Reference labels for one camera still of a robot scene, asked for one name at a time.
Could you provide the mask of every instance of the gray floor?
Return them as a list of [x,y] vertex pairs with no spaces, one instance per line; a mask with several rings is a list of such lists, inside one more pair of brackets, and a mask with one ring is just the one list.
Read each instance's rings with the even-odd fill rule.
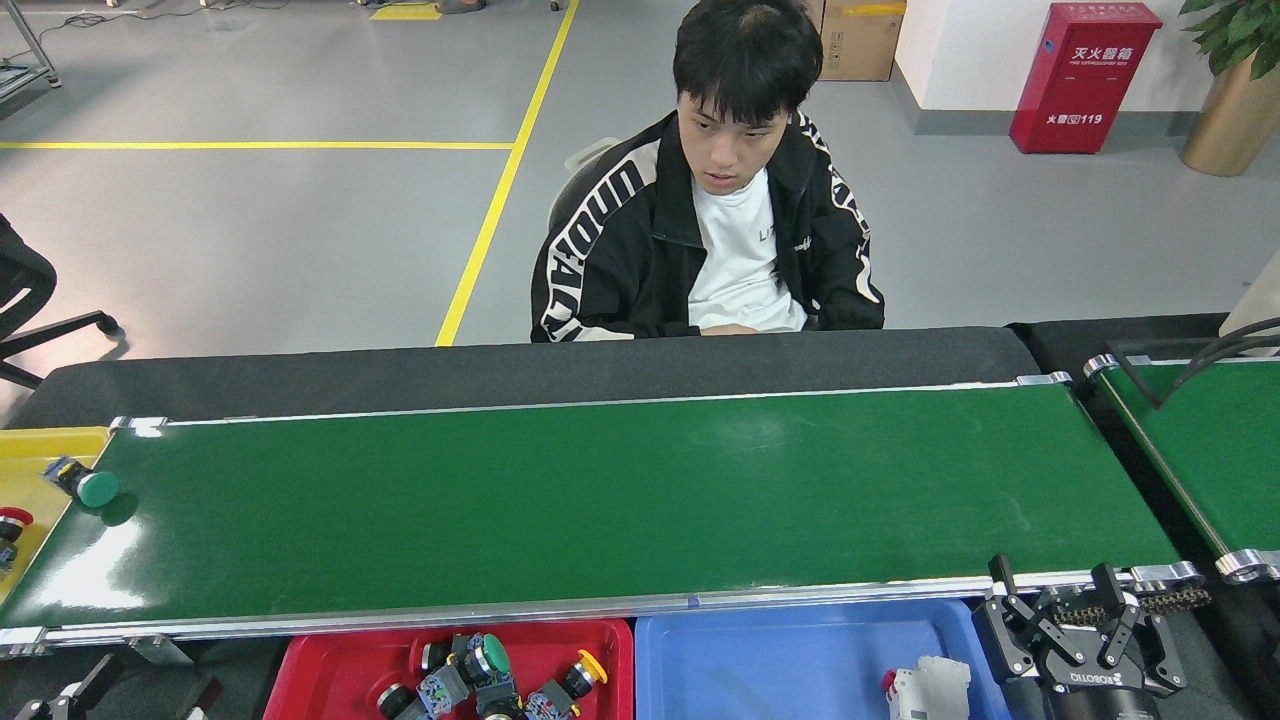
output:
[[[262,6],[275,5],[262,0]],[[687,0],[582,0],[454,343],[527,340],[527,284],[563,159],[673,104]],[[37,29],[88,1],[27,0]],[[128,0],[142,14],[196,0]],[[513,142],[566,13],[493,0],[435,22],[293,0],[45,38],[64,87],[0,106],[0,142]],[[0,20],[0,55],[24,49]],[[914,136],[895,83],[819,83],[805,109],[874,240],[888,325],[1230,310],[1280,245],[1280,141],[1240,178],[1180,138],[1025,156],[1007,137]],[[99,357],[429,346],[506,150],[0,150],[0,211],[58,268],[36,319],[127,328],[31,351],[37,373]],[[0,419],[23,393],[0,387]]]

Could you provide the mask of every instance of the yellow plastic tray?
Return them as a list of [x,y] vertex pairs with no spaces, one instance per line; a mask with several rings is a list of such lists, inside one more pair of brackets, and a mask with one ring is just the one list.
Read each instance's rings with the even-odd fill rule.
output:
[[40,471],[61,455],[92,466],[109,434],[106,428],[0,430],[0,507],[22,507],[35,516],[18,538],[13,570],[0,578],[0,603],[27,571],[31,559],[72,500],[41,479]]

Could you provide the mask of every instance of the potted plant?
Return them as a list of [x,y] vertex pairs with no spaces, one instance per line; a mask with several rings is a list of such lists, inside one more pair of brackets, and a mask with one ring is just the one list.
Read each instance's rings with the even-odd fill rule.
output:
[[1199,33],[1215,81],[1181,158],[1202,173],[1239,176],[1280,127],[1280,0],[1187,0],[1179,15],[1210,9],[1187,28]]

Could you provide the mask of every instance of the red fire extinguisher box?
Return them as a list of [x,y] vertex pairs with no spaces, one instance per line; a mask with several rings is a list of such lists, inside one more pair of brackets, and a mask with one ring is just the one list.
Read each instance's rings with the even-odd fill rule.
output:
[[1142,3],[1053,3],[1009,136],[1023,152],[1097,152],[1151,36]]

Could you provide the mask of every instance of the yellow floor line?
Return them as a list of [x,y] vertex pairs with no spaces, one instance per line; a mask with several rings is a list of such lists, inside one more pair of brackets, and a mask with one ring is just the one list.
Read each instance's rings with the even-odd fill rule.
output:
[[547,87],[556,73],[556,64],[559,61],[561,50],[564,47],[564,38],[568,36],[570,26],[573,24],[573,15],[577,13],[577,4],[580,1],[568,1],[568,9],[564,12],[564,19],[561,20],[559,32],[556,33],[556,42],[552,44],[547,64],[543,65],[543,74],[538,78],[534,97],[529,101],[529,109],[525,110],[525,120],[520,124],[520,132],[516,135],[516,146],[511,150],[511,155],[507,156],[507,167],[502,170],[498,190],[493,193],[493,200],[489,202],[489,211],[485,213],[484,223],[480,225],[480,234],[476,237],[476,243],[471,247],[467,266],[462,272],[457,290],[453,291],[453,301],[449,302],[449,311],[444,315],[440,334],[435,337],[436,347],[453,345],[453,340],[458,334],[458,325],[462,324],[462,314],[467,310],[467,304],[471,301],[471,291],[475,290],[476,278],[480,277],[480,268],[484,265],[485,255],[489,254],[489,243],[493,242],[494,231],[498,229],[498,219],[502,217],[502,209],[507,205],[507,195],[511,193],[511,184],[516,179],[516,170],[520,169],[520,161],[525,156],[529,136],[534,132],[534,124],[538,122],[538,111],[541,110],[543,99],[547,96]]
[[229,141],[229,142],[0,142],[0,150],[511,150],[513,142]]

